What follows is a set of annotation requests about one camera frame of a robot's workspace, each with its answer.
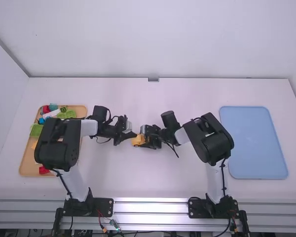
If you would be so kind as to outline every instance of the black clamp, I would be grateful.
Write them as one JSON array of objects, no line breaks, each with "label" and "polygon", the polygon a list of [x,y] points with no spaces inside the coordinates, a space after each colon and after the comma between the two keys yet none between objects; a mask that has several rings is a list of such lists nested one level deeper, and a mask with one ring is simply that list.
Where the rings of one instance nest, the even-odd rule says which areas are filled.
[{"label": "black clamp", "polygon": [[250,237],[250,230],[249,230],[249,225],[248,225],[248,218],[247,218],[247,213],[244,210],[239,211],[239,220],[241,221],[242,224],[242,233],[244,237]]},{"label": "black clamp", "polygon": [[53,225],[53,229],[51,230],[51,235],[53,237],[56,237],[57,235],[60,234],[60,221],[61,218],[63,218],[63,209],[61,207],[56,209],[55,213],[55,221]]}]

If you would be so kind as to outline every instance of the blue toy block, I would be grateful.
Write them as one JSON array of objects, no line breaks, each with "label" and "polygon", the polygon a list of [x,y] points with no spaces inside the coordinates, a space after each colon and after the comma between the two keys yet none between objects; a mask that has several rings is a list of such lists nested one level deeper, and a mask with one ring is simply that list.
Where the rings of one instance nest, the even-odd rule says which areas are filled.
[{"label": "blue toy block", "polygon": [[39,118],[38,123],[39,124],[44,124],[45,123],[45,120],[43,118]]}]

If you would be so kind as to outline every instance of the blue tray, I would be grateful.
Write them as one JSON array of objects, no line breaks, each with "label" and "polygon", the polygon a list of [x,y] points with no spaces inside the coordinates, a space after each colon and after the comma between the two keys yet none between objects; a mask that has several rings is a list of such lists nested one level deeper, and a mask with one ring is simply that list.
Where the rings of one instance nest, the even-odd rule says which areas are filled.
[{"label": "blue tray", "polygon": [[234,178],[287,178],[288,170],[267,108],[223,106],[220,116],[235,143],[228,162]]}]

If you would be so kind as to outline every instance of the white backdrop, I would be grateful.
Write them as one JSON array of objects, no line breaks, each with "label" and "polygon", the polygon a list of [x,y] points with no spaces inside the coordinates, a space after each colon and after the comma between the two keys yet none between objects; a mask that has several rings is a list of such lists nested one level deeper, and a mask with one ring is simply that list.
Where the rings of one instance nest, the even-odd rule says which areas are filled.
[{"label": "white backdrop", "polygon": [[31,76],[290,78],[296,0],[0,0]]},{"label": "white backdrop", "polygon": [[0,152],[28,80],[28,76],[0,47]]}]

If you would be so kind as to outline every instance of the aluminum rail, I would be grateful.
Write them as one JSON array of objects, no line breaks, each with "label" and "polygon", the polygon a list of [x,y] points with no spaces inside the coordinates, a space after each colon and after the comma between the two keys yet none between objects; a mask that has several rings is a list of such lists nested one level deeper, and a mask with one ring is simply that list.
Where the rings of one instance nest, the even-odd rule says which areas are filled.
[{"label": "aluminum rail", "polygon": [[[190,219],[186,198],[114,198],[113,219],[124,231],[223,231],[224,219]],[[0,228],[52,229],[55,210],[63,200],[0,200]],[[244,202],[251,232],[296,233],[296,202]],[[63,217],[61,229],[70,227]],[[108,221],[102,220],[108,230]],[[73,229],[100,230],[97,217],[74,217]]]}]

